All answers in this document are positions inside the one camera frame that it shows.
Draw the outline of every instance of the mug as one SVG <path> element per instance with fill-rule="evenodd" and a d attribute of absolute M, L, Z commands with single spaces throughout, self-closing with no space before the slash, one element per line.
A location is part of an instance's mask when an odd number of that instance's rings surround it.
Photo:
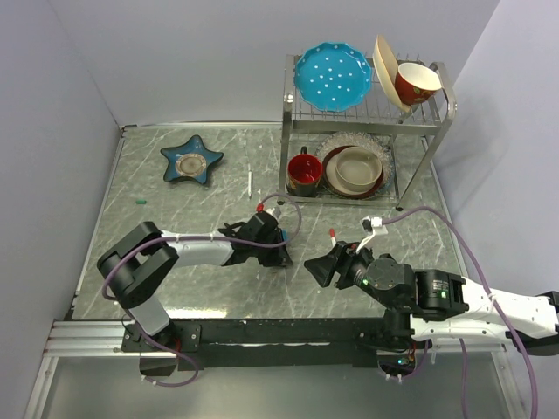
<path fill-rule="evenodd" d="M 402 103 L 412 106 L 428 100 L 442 85 L 431 68 L 402 63 L 398 66 L 394 87 Z"/>
<path fill-rule="evenodd" d="M 297 196 L 314 196 L 322 176 L 322 163 L 302 147 L 287 164 L 290 192 Z"/>

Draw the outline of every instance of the blue object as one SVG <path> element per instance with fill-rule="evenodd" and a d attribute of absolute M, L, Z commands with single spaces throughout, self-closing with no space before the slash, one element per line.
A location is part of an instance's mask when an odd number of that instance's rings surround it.
<path fill-rule="evenodd" d="M 343 112 L 361 103 L 372 85 L 372 74 L 358 50 L 342 42 L 325 42 L 297 62 L 295 86 L 317 109 Z"/>
<path fill-rule="evenodd" d="M 179 182 L 193 180 L 205 184 L 208 181 L 208 170 L 211 165 L 223 159 L 223 153 L 207 149 L 200 135 L 193 135 L 181 146 L 161 149 L 169 164 L 163 180 Z"/>

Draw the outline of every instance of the dish rack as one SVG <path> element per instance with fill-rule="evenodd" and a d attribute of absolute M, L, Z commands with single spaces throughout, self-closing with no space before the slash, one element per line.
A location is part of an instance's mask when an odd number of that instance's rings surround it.
<path fill-rule="evenodd" d="M 445 137 L 456 116 L 456 98 L 452 90 L 452 83 L 443 63 L 433 62 L 430 68 L 440 77 L 442 94 L 431 96 L 426 102 L 415 105 L 408 113 L 404 113 L 393 106 L 381 88 L 376 72 L 373 73 L 372 86 L 363 101 L 343 112 L 319 111 L 305 102 L 299 90 L 294 85 L 295 64 L 300 55 L 286 57 L 285 84 L 283 92 L 283 115 L 281 128 L 281 153 L 279 159 L 279 183 L 281 193 L 287 191 L 287 164 L 289 160 L 300 152 L 300 147 L 307 146 L 308 152 L 313 154 L 323 142 L 326 135 L 336 132 L 368 133 L 381 137 L 383 143 L 391 152 L 395 162 L 394 181 L 390 188 L 382 194 L 374 194 L 371 198 L 352 199 L 335 195 L 321 187 L 314 197 L 294 196 L 298 203 L 334 203 L 361 206 L 395 206 L 404 208 L 411 198 L 411 192 L 418 186 L 421 176 L 431 161 L 438 146 Z M 372 58 L 367 58 L 374 68 Z M 415 62 L 424 65 L 416 59 L 399 59 L 399 63 Z M 444 96 L 446 113 L 441 120 L 437 99 Z M 398 183 L 397 161 L 395 159 L 395 141 L 399 135 L 417 135 L 430 138 L 425 143 L 424 156 L 418 164 L 407 185 Z"/>

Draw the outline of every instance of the white wall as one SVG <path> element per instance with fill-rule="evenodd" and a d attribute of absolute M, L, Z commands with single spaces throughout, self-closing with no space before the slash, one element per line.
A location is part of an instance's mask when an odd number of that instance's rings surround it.
<path fill-rule="evenodd" d="M 447 63 L 498 0 L 50 0 L 121 125 L 280 120 L 285 56 L 324 40 Z"/>
<path fill-rule="evenodd" d="M 437 159 L 452 217 L 490 284 L 528 295 L 559 291 L 558 11 L 552 0 L 501 0 L 455 84 L 458 118 Z M 557 417 L 559 358 L 532 362 L 538 417 Z M 518 354 L 514 364 L 527 401 Z"/>
<path fill-rule="evenodd" d="M 45 0 L 0 13 L 0 406 L 21 417 L 67 310 L 118 127 Z"/>

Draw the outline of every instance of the gray marble surface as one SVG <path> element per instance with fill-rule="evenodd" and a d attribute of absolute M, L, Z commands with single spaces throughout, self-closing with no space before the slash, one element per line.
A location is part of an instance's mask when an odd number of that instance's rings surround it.
<path fill-rule="evenodd" d="M 199 134 L 211 150 L 224 152 L 207 186 L 195 182 L 167 184 L 162 180 L 167 161 L 159 150 Z M 395 147 L 400 182 L 407 184 L 423 153 L 418 137 L 399 137 Z M 124 144 L 93 238 L 90 258 L 76 300 L 75 319 L 118 319 L 122 311 L 100 295 L 99 256 L 138 223 L 153 221 L 164 230 L 205 233 L 248 218 L 261 196 L 275 192 L 279 175 L 280 126 L 132 128 Z M 247 196 L 247 164 L 254 173 L 253 196 Z M 136 204 L 145 199 L 145 205 Z M 413 206 L 441 209 L 436 183 L 428 173 L 413 194 Z M 294 209 L 285 205 L 280 226 L 293 231 Z M 308 318 L 375 317 L 383 308 L 352 288 L 321 289 L 302 263 L 327 253 L 328 231 L 341 240 L 362 239 L 359 220 L 366 215 L 395 216 L 394 209 L 306 204 L 301 206 L 300 234 L 289 245 L 293 266 L 262 268 L 255 260 L 230 267 L 196 266 L 173 270 L 157 295 L 175 318 Z M 375 254 L 391 253 L 414 268 L 437 267 L 459 273 L 447 228 L 431 215 L 416 214 L 389 227 L 379 237 Z"/>

